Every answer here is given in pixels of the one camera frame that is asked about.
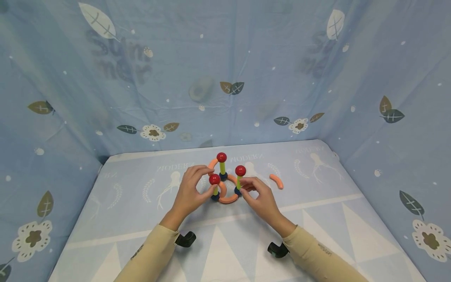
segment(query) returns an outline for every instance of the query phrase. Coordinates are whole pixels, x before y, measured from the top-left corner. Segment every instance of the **yellow-green stick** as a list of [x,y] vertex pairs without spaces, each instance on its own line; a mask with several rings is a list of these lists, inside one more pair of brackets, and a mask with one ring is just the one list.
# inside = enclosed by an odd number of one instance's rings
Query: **yellow-green stick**
[[238,190],[240,190],[241,189],[241,183],[239,182],[239,180],[242,178],[242,176],[237,176],[236,177],[236,188],[238,189]]
[[226,174],[226,163],[220,162],[220,163],[219,163],[219,168],[220,168],[220,170],[221,170],[221,174],[222,174],[222,175]]

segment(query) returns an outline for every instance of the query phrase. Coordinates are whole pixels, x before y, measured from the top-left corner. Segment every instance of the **person's left hand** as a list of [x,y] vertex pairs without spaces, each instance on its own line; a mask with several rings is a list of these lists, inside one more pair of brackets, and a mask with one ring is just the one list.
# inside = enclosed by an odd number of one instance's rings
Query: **person's left hand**
[[214,169],[210,169],[204,165],[189,167],[183,174],[174,205],[163,218],[160,225],[176,231],[190,213],[206,202],[213,195],[216,185],[211,185],[202,194],[197,191],[196,185],[203,175],[214,171]]

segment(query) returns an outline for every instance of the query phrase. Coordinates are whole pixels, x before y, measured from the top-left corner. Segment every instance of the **toy structure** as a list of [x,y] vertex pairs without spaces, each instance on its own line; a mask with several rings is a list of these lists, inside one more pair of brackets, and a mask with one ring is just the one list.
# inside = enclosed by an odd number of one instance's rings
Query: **toy structure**
[[[244,166],[237,166],[237,168],[235,169],[235,173],[238,175],[238,178],[235,178],[233,175],[227,174],[225,164],[226,160],[227,155],[225,153],[219,153],[216,156],[216,159],[213,159],[208,165],[208,167],[212,169],[216,166],[217,163],[219,163],[219,175],[213,173],[209,174],[209,181],[211,185],[218,185],[213,191],[212,200],[225,204],[233,203],[234,201],[238,200],[239,196],[241,196],[241,192],[239,191],[241,189],[239,179],[246,174],[246,168]],[[224,184],[226,180],[230,180],[235,184],[235,194],[230,197],[226,197],[227,187]]]

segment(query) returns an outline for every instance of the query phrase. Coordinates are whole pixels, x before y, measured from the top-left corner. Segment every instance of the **orange curved piece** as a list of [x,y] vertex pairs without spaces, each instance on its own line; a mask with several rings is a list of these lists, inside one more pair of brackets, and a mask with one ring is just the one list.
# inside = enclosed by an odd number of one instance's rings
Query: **orange curved piece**
[[233,194],[232,196],[227,197],[227,198],[219,198],[220,203],[233,203],[236,200],[238,200],[237,194]]
[[218,163],[218,159],[216,159],[216,158],[212,159],[212,161],[208,165],[208,168],[214,169],[217,163]]
[[272,180],[274,180],[274,182],[277,184],[277,187],[278,187],[280,190],[283,189],[283,182],[282,182],[282,180],[281,180],[279,177],[277,177],[277,176],[274,175],[274,174],[270,174],[270,175],[269,175],[269,178],[272,179]]
[[221,192],[219,193],[219,199],[220,199],[220,198],[223,198],[223,197],[226,196],[226,194],[227,194],[227,187],[224,184],[224,182],[222,182],[222,181],[219,182],[218,186],[219,186],[219,189],[221,189]]
[[[227,175],[227,179],[232,181],[236,185],[236,177],[235,176],[229,174],[229,175]],[[224,184],[224,182],[222,182],[222,181],[219,183],[219,185],[223,185],[224,188],[225,188],[224,189],[225,193],[222,194],[222,187],[220,186],[221,187],[221,193],[219,195],[219,202],[220,203],[233,203],[234,201],[238,200],[238,195],[237,194],[233,194],[230,197],[224,198],[224,196],[227,193],[227,187]]]
[[235,184],[235,186],[236,186],[236,177],[235,176],[233,176],[231,174],[228,174],[227,175],[227,179],[232,181]]

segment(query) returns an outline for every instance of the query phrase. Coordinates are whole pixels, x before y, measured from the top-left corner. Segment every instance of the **white flower print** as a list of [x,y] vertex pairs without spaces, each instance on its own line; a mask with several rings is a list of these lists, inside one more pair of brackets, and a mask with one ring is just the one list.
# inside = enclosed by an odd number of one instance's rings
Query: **white flower print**
[[146,125],[143,127],[141,137],[157,142],[166,138],[166,133],[161,132],[161,128],[156,125]]
[[415,219],[412,223],[415,232],[412,233],[415,244],[433,259],[439,262],[446,262],[446,254],[451,254],[451,241],[445,237],[443,230],[433,224],[425,224],[421,220]]
[[301,133],[302,131],[306,130],[308,127],[308,119],[297,119],[295,120],[288,128],[296,134]]
[[50,243],[49,233],[52,231],[52,223],[49,220],[38,224],[36,221],[21,226],[17,230],[17,237],[13,241],[12,250],[18,252],[17,261],[25,262],[34,255],[36,251],[40,252]]

